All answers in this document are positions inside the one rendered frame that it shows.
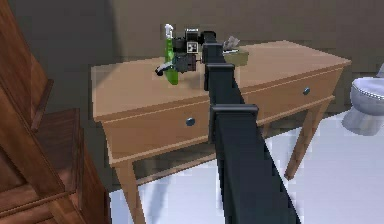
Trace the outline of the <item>white toilet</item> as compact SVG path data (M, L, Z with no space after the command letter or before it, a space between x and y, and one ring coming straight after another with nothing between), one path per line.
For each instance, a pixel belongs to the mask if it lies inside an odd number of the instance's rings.
M375 77L356 78L350 91L351 109L342 125L362 136L374 136L384 126L384 63Z

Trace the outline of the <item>olive tissue box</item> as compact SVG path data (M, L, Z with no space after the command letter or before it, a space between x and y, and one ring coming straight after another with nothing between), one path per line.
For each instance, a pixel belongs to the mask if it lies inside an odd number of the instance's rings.
M249 53L238 47L240 40L234 36L230 36L223 43L223 56L227 63L235 66L245 66L248 62Z

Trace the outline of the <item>light wooden table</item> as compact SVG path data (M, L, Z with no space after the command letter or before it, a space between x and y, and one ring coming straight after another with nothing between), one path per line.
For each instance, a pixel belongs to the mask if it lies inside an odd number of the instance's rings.
M246 65L235 71L245 101L259 108L257 122L305 112L286 173L294 176L350 60L286 40L248 45ZM134 224L145 224L134 162L208 139L209 96L204 68L178 84L159 77L152 58L91 70L93 117L103 125L110 165L116 170Z

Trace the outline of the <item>brown wooden door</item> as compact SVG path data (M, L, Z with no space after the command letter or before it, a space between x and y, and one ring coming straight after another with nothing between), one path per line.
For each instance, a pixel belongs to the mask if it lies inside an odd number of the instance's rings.
M0 0L0 224L112 224L80 110L45 112L53 84Z

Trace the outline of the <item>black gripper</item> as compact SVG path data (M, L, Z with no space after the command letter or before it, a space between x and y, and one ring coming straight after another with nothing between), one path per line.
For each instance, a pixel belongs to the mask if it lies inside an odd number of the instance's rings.
M187 41L185 38L174 38L172 40L174 58L172 62L166 62L155 69L158 76L162 76L165 71L174 68L181 73L196 70L197 43Z

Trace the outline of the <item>green spray bottle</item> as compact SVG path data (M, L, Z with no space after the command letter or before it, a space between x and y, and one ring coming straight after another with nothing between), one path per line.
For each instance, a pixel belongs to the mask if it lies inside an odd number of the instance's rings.
M170 65L170 67L165 71L165 75L167 80L172 85L178 84L178 72L175 70L173 66L173 26L170 24L166 24L165 28L165 37L166 37L166 46L165 46L165 62Z

